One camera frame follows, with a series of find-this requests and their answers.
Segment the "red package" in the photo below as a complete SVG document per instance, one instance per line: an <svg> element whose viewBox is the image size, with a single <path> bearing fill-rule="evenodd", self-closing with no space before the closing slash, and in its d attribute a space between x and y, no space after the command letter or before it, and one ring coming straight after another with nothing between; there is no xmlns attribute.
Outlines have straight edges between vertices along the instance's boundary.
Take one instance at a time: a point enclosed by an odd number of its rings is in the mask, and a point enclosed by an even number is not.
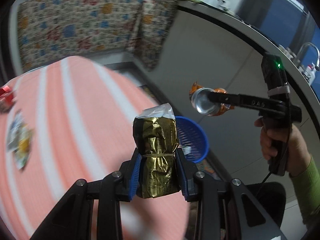
<svg viewBox="0 0 320 240"><path fill-rule="evenodd" d="M0 88L0 113L7 113L14 105L14 93L12 89L5 85Z"/></svg>

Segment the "hand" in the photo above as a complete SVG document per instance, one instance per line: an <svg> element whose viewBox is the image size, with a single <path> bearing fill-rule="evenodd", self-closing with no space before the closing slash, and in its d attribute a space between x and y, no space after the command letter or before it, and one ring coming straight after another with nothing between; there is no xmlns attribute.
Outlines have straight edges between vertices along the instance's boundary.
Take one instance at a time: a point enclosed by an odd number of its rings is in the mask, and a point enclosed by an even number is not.
<svg viewBox="0 0 320 240"><path fill-rule="evenodd" d="M287 142L288 128L285 129L269 129L265 130L261 119L254 122L257 127L262 127L260 134L260 145L262 155L266 160L277 156L276 148L271 146L272 140ZM311 155L308 152L307 144L302 137L299 129L292 125L292 132L288 144L288 164L287 171L292 177L296 177L303 173L311 162Z"/></svg>

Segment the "countertop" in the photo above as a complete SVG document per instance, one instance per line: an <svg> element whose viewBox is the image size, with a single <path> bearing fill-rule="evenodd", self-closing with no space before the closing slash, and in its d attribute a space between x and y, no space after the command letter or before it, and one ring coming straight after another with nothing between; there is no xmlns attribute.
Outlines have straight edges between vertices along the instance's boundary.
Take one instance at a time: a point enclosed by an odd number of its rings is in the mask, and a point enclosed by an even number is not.
<svg viewBox="0 0 320 240"><path fill-rule="evenodd" d="M320 102L300 71L286 57L286 55L278 49L277 45L275 45L270 39L263 36L252 26L245 24L241 19L219 8L206 4L197 4L191 1L179 1L178 6L179 10L204 18L205 20L217 24L237 35L261 54L267 51L280 56L284 67L289 74L288 81L290 85L297 92L301 101L306 106L317 132L320 134Z"/></svg>

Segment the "black cable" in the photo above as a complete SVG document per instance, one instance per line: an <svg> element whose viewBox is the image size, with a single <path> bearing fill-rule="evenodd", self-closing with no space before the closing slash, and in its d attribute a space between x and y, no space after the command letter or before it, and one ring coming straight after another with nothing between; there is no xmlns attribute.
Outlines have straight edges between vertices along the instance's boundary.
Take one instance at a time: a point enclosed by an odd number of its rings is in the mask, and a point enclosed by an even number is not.
<svg viewBox="0 0 320 240"><path fill-rule="evenodd" d="M285 147L285 151L282 151L282 157L280 158L279 160L279 164L276 165L273 170L271 170L268 175L263 179L263 181L261 182L261 185L255 195L256 198L258 198L258 194L260 192L260 190L262 189L264 183L266 182L266 180L270 177L270 175L272 173L274 173L276 171L276 169L279 167L282 159L284 158L285 156L285 153L287 152L288 150L288 147L289 147L289 139L290 139L290 135L291 135L291 131L292 131L292 123L291 123L291 102L290 102L290 97L289 97L289 94L286 94L286 97L287 97L287 115L288 115L288 123L289 123L289 130L288 130L288 137L287 137L287 142L286 142L286 147Z"/></svg>

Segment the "person's arm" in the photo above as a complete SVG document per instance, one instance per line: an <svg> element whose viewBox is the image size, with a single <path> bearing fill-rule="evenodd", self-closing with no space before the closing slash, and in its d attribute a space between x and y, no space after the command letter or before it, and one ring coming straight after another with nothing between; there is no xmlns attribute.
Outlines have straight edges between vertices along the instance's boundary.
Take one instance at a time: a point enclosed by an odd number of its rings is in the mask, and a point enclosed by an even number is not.
<svg viewBox="0 0 320 240"><path fill-rule="evenodd" d="M263 127L260 119L255 126ZM272 140L287 141L288 129L261 129L260 144L262 155L266 160L278 154L271 147ZM287 171L290 174L300 207L303 223L307 226L320 211L320 175L314 160L308 152L305 140L299 129L292 125L288 145Z"/></svg>

